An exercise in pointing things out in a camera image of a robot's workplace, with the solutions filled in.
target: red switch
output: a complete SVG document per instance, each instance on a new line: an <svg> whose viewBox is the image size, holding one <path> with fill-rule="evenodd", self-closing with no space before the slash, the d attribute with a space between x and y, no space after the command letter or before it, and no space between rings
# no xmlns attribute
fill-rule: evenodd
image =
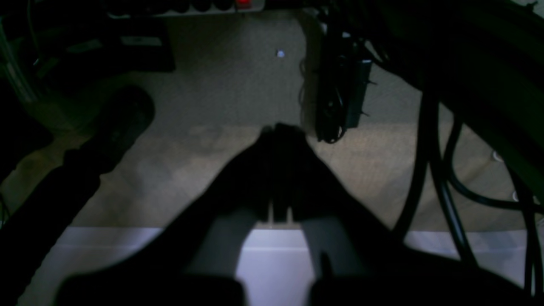
<svg viewBox="0 0 544 306"><path fill-rule="evenodd" d="M241 10L250 9L251 0L236 0L236 7Z"/></svg>

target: beige carpet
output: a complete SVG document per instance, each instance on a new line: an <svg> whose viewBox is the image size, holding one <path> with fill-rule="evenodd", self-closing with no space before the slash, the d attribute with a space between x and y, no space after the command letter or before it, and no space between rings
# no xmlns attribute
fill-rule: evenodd
<svg viewBox="0 0 544 306"><path fill-rule="evenodd" d="M57 136L25 158L1 185L13 210L62 163L62 153L91 134L87 125L113 90L127 83L145 88L156 118L73 222L89 227L163 227L209 185L221 167L250 145L264 125L301 125L308 141L345 187L388 227L403 207L415 153L420 93L373 67L359 128L337 144L311 135L320 28L300 11L165 20L177 70L129 73L90 84L71 99L52 97L29 112ZM276 50L285 52L284 58ZM442 110L442 141L451 115ZM458 176L481 194L510 199L504 164L468 129L455 155ZM454 194L469 231L524 228L521 213L474 204ZM412 230L447 230L428 180Z"/></svg>

